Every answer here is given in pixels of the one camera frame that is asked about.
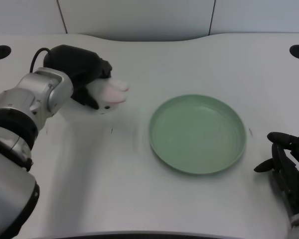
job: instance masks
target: table surface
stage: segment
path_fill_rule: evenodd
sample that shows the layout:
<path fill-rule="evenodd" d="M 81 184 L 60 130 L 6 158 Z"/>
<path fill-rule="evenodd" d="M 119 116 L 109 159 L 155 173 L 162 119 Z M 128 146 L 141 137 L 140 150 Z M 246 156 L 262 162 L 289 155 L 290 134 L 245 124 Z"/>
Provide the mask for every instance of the table surface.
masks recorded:
<path fill-rule="evenodd" d="M 17 238 L 102 231 L 173 231 L 246 239 L 284 238 L 289 225 L 270 174 L 266 135 L 299 135 L 299 34 L 220 34 L 181 42 L 116 42 L 91 36 L 0 35 L 0 92 L 28 73 L 37 49 L 60 44 L 95 51 L 131 90 L 101 115 L 69 100 L 40 132 L 31 173 L 39 202 Z M 35 65 L 42 65 L 41 54 Z M 202 94 L 229 104 L 248 134 L 246 152 L 221 173 L 177 172 L 150 149 L 148 123 L 164 101 Z"/>

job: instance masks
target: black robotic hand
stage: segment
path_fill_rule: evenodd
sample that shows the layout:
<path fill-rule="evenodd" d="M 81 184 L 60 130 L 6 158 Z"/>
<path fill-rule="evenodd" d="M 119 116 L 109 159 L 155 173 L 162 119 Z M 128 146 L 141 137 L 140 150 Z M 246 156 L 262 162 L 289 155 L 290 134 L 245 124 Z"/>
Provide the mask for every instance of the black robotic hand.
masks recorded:
<path fill-rule="evenodd" d="M 299 213 L 299 171 L 284 149 L 299 162 L 299 137 L 285 133 L 271 132 L 267 138 L 273 143 L 271 159 L 258 165 L 254 171 L 266 172 L 273 169 L 273 175 L 281 191 L 285 192 L 293 214 Z"/>
<path fill-rule="evenodd" d="M 44 57 L 43 66 L 62 71 L 73 84 L 72 99 L 96 110 L 99 105 L 90 96 L 86 85 L 97 79 L 111 77 L 112 66 L 95 52 L 81 48 L 60 45 L 50 50 Z"/>

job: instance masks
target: green plastic plate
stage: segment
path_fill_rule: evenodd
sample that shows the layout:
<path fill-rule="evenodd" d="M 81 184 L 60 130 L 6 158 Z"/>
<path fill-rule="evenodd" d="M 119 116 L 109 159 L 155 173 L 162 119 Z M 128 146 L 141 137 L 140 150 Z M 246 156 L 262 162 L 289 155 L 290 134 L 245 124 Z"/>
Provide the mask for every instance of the green plastic plate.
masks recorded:
<path fill-rule="evenodd" d="M 237 113 L 208 96 L 170 99 L 155 111 L 149 131 L 156 155 L 171 167 L 192 174 L 230 167 L 246 146 L 245 127 Z"/>

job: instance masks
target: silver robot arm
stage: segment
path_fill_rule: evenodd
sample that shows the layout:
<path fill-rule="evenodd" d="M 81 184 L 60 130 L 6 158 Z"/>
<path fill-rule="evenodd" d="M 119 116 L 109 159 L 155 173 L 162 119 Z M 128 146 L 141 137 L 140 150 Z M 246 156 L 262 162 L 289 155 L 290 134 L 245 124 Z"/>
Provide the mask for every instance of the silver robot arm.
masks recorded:
<path fill-rule="evenodd" d="M 16 236 L 37 203 L 39 186 L 28 173 L 31 149 L 72 93 L 65 73 L 38 68 L 0 94 L 0 239 Z"/>

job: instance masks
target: white wall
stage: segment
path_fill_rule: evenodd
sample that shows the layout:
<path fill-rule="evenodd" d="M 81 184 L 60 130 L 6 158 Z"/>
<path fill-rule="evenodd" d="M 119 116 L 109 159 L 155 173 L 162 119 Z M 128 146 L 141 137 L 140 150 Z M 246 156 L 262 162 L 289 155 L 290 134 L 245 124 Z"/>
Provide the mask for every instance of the white wall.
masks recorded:
<path fill-rule="evenodd" d="M 175 41 L 227 32 L 299 32 L 299 0 L 59 0 L 69 33 Z M 0 33 L 65 33 L 57 0 L 0 0 Z"/>
<path fill-rule="evenodd" d="M 65 33 L 56 0 L 0 0 L 0 34 Z"/>
<path fill-rule="evenodd" d="M 216 0 L 210 34 L 299 32 L 299 0 Z"/>
<path fill-rule="evenodd" d="M 214 0 L 60 0 L 68 33 L 125 41 L 207 36 Z"/>

